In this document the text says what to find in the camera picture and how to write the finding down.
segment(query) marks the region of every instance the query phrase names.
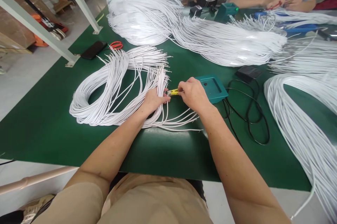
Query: black smartphone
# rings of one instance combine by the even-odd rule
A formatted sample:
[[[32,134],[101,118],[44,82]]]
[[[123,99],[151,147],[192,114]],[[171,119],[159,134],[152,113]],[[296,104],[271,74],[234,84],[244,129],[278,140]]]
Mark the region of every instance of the black smartphone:
[[[106,47],[106,45],[107,43],[104,41],[96,41],[91,47],[82,53],[81,57],[92,60]]]

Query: black cable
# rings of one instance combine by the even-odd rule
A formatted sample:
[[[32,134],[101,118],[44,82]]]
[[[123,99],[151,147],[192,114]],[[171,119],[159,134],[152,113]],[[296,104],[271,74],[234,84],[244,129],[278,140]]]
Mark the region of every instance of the black cable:
[[[236,134],[236,132],[235,132],[235,130],[234,130],[234,128],[233,128],[233,125],[232,125],[231,119],[230,119],[231,107],[229,106],[229,104],[227,103],[227,101],[225,102],[225,100],[224,100],[224,99],[222,100],[222,102],[224,103],[224,107],[225,107],[225,111],[226,111],[226,115],[227,115],[227,117],[226,117],[226,118],[224,118],[224,119],[228,119],[228,121],[229,121],[229,124],[230,124],[230,126],[231,126],[231,128],[232,128],[232,131],[233,131],[233,133],[234,133],[234,136],[235,136],[236,140],[237,140],[237,141],[238,141],[238,143],[240,144],[241,148],[243,148],[243,146],[241,145],[240,139],[239,139],[239,137],[237,136],[237,134]]]
[[[241,82],[241,83],[245,84],[246,86],[248,86],[248,87],[252,90],[253,95],[250,96],[250,95],[248,95],[247,93],[245,93],[245,92],[243,92],[243,91],[241,91],[241,90],[238,90],[238,89],[235,89],[235,88],[231,88],[231,84],[232,84],[234,81]],[[228,88],[226,88],[226,90],[228,90],[228,93],[229,93],[229,90],[235,90],[235,91],[241,92],[242,94],[245,94],[246,96],[248,96],[248,97],[251,98],[251,101],[250,101],[250,103],[249,103],[249,106],[248,106],[248,109],[247,109],[247,112],[246,112],[246,116],[242,116],[242,115],[241,115],[241,114],[240,114],[240,113],[239,113],[239,112],[238,112],[238,111],[231,105],[231,103],[229,102],[228,98],[226,98],[226,102],[228,103],[228,105],[233,109],[233,111],[234,111],[234,112],[235,112],[241,119],[243,119],[245,122],[247,122],[247,125],[248,125],[248,131],[249,131],[249,134],[250,134],[250,136],[252,137],[252,139],[253,139],[256,143],[258,143],[259,145],[267,145],[267,144],[269,143],[269,141],[270,141],[269,125],[268,125],[268,122],[267,122],[267,120],[266,120],[266,117],[265,117],[265,115],[264,115],[264,113],[263,113],[263,111],[262,111],[262,108],[261,108],[259,102],[257,101],[257,97],[258,97],[258,95],[259,95],[259,93],[260,93],[260,86],[259,86],[259,84],[258,84],[258,82],[257,82],[256,80],[255,80],[255,82],[256,82],[257,87],[258,87],[258,91],[257,91],[257,94],[256,94],[256,95],[255,95],[254,89],[253,89],[249,84],[247,84],[247,83],[244,82],[244,81],[238,80],[238,79],[234,79],[234,80],[230,81],[230,82],[228,83]],[[258,110],[258,112],[259,112],[259,118],[258,118],[256,121],[251,121],[250,118],[249,118],[249,113],[250,113],[250,111],[251,111],[251,108],[252,108],[253,103],[255,103],[255,106],[256,106],[256,108],[257,108],[257,110]],[[254,124],[259,123],[262,119],[264,119],[264,121],[265,121],[266,128],[267,128],[267,133],[268,133],[268,137],[267,137],[267,140],[265,141],[265,143],[261,143],[261,142],[257,141],[256,138],[254,137],[252,131],[251,131],[251,125],[254,125]]]
[[[5,164],[8,164],[8,163],[12,163],[12,162],[15,162],[15,160],[11,160],[11,161],[8,161],[8,162],[5,162],[5,163],[2,163],[0,165],[5,165]]]

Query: orange pallet jack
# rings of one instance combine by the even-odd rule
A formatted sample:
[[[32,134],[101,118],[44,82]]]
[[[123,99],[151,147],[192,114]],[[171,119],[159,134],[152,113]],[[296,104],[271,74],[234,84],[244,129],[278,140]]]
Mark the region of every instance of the orange pallet jack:
[[[44,24],[44,22],[42,21],[42,18],[41,18],[40,15],[38,15],[38,14],[31,14],[31,16],[38,23],[40,23],[41,26],[43,26],[45,29],[48,30],[48,27]],[[68,32],[69,29],[66,26],[64,26],[64,25],[62,25],[60,23],[53,23],[53,24],[57,26],[57,29],[56,29],[57,33],[56,32],[50,32],[51,35],[53,35],[54,38],[57,39],[57,40],[61,40],[61,39],[65,38],[66,37],[65,33]],[[48,44],[45,43],[40,37],[38,37],[36,34],[34,34],[34,36],[35,36],[35,39],[36,39],[36,42],[34,43],[35,46],[48,47]]]
[[[32,17],[36,19],[55,39],[62,40],[63,38],[66,38],[65,32],[69,30],[67,27],[50,21],[30,0],[24,1],[36,12]],[[35,37],[37,39],[37,46],[48,46],[38,36],[35,35]]]

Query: metal pipe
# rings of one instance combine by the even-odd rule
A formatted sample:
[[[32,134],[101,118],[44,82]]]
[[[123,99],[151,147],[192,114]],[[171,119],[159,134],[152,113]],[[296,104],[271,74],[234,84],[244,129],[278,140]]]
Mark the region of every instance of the metal pipe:
[[[68,173],[70,171],[77,170],[77,169],[78,167],[66,166],[66,167],[56,169],[56,170],[47,171],[45,173],[41,173],[35,176],[25,177],[19,181],[0,186],[0,195],[7,193],[7,192],[24,189],[30,185],[37,184],[39,182],[45,181],[53,177],[57,177],[59,175],[62,175],[62,174],[65,174],[65,173]]]

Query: white cable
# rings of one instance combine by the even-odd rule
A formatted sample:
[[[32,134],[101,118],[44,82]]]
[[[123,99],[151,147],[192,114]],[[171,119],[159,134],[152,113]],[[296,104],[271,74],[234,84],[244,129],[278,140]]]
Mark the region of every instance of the white cable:
[[[321,40],[289,40],[272,54],[272,73],[306,75],[337,87],[337,43]]]
[[[255,19],[252,16],[248,17],[245,14],[243,20],[236,20],[233,16],[229,16],[231,19],[231,23],[229,23],[229,25],[240,27],[249,31],[273,32],[284,37],[287,36],[286,31],[275,26],[276,18],[274,15],[260,15],[258,19]]]
[[[295,28],[305,24],[330,24],[337,25],[337,17],[322,13],[304,13],[287,11],[284,8],[277,8],[273,11],[268,11],[268,14],[275,16],[276,21],[298,21],[289,23],[286,28]]]
[[[264,84],[270,110],[290,150],[300,162],[331,223],[337,223],[337,150],[315,122],[291,99],[284,85],[304,91],[337,115],[336,88],[316,79],[276,75]],[[296,216],[307,204],[312,195]]]
[[[134,45],[158,45],[179,20],[181,0],[107,0],[112,29]]]
[[[155,47],[148,46],[136,47],[127,53],[123,50],[113,50],[112,52],[113,54],[107,55],[108,60],[101,59],[105,66],[87,77],[74,93],[69,113],[76,117],[80,124],[91,126],[121,125],[141,106],[148,90],[157,87],[158,96],[163,96],[169,80],[165,70],[168,56],[165,53]],[[122,91],[122,80],[128,69],[134,71],[133,82]],[[141,80],[141,71],[147,73],[145,84]],[[116,112],[136,81],[140,81],[138,95],[122,111]],[[105,84],[105,88],[102,95],[95,102],[89,104],[90,95],[103,84]],[[191,112],[182,118],[189,111],[188,109],[180,116],[168,119],[168,103],[166,116],[163,106],[158,107],[154,115],[145,121],[143,128],[160,127],[169,131],[200,131],[198,129],[173,129],[197,120],[197,114]]]
[[[279,52],[287,38],[274,32],[248,31],[200,18],[182,17],[173,25],[177,43],[223,66],[261,65]]]

